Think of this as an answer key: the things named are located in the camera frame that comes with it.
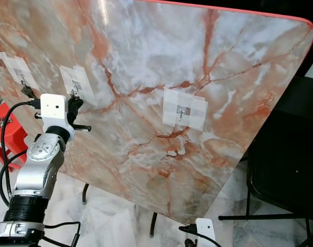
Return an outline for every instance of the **marble table top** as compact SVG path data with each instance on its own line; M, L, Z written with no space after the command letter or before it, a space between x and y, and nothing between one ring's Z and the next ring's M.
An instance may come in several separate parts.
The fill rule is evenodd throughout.
M189 223L207 212L312 42L312 23L275 14L0 1L0 95L27 100L21 78L37 95L76 89L86 101L77 124L93 129L67 144L61 170ZM175 122L165 121L165 92L177 97ZM176 107L187 110L181 122ZM41 133L33 110L15 114L30 136Z

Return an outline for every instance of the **black wire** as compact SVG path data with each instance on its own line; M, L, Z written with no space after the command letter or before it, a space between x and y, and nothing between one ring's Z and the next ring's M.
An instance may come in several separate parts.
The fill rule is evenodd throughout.
M4 142L4 136L5 136L5 133L6 133L6 126L7 126L7 123L8 123L8 119L9 119L10 114L13 112L14 109L16 109L17 107L19 107L21 105L26 105L26 104L30 105L31 102L30 101L24 101L24 102L20 102L20 103L14 104L9 109L6 117L4 118L2 130L1 130L1 148L2 148L2 156L3 156L4 166L6 166L6 162L8 160L7 159L7 154L6 154L6 145L5 145L5 142ZM11 196L11 185L10 185L10 177L9 177L8 169L5 170L5 173L6 173L6 185L7 185L8 196L10 197Z
M48 238L48 237L46 237L46 236L43 236L42 239L45 240L45 241L47 241L47 242L49 242L49 243L52 243L52 244L54 244L54 245L60 246L60 247L71 247L70 245L57 242L57 241L55 241L55 240L53 240L53 239L51 239L51 238Z
M2 167L1 171L0 171L0 196L2 198L2 200L4 201L4 203L9 206L9 202L8 202L8 199L7 197L5 196L4 192L3 192L3 185L2 185L2 178L3 178L3 175L4 175L4 172L6 170L8 170L8 166L9 164L14 161L16 158L18 158L19 156L23 155L24 153L26 153L27 150L24 150L16 155L14 155L13 157L11 157L6 163L5 165Z
M205 235L202 235L200 233L195 233L195 232L192 232L190 231L189 229L187 229L185 226L179 226L178 227L179 230L183 231L183 232L186 232L186 233L191 233L193 235L196 235L198 237L201 237L201 238L204 238L204 239L207 239L208 241L210 241L211 243L213 243L214 245L216 245L217 247L222 247L218 242L216 242L214 239L211 239Z
M47 229L53 229L53 228L58 228L60 226L63 226L63 225L75 225L75 224L78 224L78 229L76 231L76 233L80 233L80 227L81 227L81 222L80 221L74 221L74 222L63 222L63 223L60 223L60 224L57 224L57 225L44 225L45 228Z

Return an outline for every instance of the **paper tag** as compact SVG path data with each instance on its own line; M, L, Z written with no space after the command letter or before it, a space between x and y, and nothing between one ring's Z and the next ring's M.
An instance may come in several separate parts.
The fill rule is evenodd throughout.
M25 84L39 90L39 86L35 82L31 71L29 70L23 58L16 56L15 58L8 58L5 52L0 52L0 58L2 58L4 64L6 65L10 75L15 82Z
M162 123L203 130L208 102L203 97L164 88Z
M72 69L60 65L59 70L68 94L75 90L81 99L89 104L97 105L95 95L83 67L73 66Z

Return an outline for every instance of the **marble floor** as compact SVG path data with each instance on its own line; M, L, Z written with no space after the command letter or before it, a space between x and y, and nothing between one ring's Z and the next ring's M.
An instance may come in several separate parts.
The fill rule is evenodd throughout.
M17 173L17 170L11 173L12 185ZM205 215L213 221L216 240L223 247L294 247L302 242L306 238L304 220L218 220L219 215L245 213L246 173L247 163L239 163ZM93 186L89 187L87 204L83 205L83 186L83 182L59 173L45 217L45 224L81 221L78 247L184 247L187 235L178 230L181 225L178 222L158 215L154 238L150 238L152 211ZM5 211L6 206L0 198L0 221ZM252 197L250 212L281 214L285 211ZM75 226L63 226L55 230L47 229L46 236L70 244L75 231ZM54 246L44 241L40 245Z

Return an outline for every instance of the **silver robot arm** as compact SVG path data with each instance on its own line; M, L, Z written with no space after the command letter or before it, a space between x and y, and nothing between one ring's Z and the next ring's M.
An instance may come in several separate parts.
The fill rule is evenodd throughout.
M82 104L74 96L67 104L62 95L41 95L41 114L36 117L43 120L45 133L27 150L27 160L18 173L9 209L0 222L0 246L33 247L43 238L44 212L64 162L65 144L74 138L74 129L91 130L90 126L73 124ZM71 246L76 245L78 236Z

